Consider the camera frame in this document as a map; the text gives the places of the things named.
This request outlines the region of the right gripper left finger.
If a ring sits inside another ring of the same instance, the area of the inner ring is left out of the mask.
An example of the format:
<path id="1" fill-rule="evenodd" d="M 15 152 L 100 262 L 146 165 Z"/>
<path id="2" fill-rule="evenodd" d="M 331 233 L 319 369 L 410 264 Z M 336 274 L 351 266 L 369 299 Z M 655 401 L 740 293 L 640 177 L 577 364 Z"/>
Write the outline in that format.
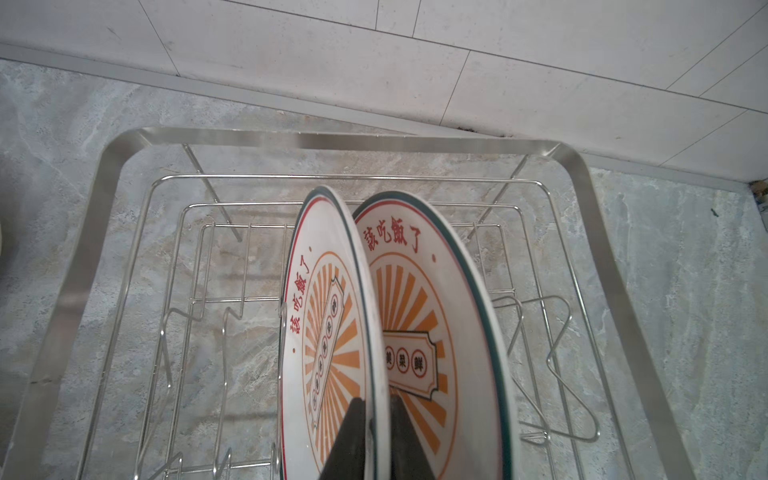
<path id="1" fill-rule="evenodd" d="M 365 401 L 353 398 L 340 425 L 320 480 L 360 480 L 365 470 Z"/>

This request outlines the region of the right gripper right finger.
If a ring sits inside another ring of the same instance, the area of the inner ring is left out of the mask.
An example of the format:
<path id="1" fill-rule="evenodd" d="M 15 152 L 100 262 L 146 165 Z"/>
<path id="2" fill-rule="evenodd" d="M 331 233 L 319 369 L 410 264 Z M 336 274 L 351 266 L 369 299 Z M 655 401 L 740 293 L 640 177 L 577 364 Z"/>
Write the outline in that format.
<path id="1" fill-rule="evenodd" d="M 391 479 L 431 479 L 435 476 L 403 399 L 390 396 Z"/>

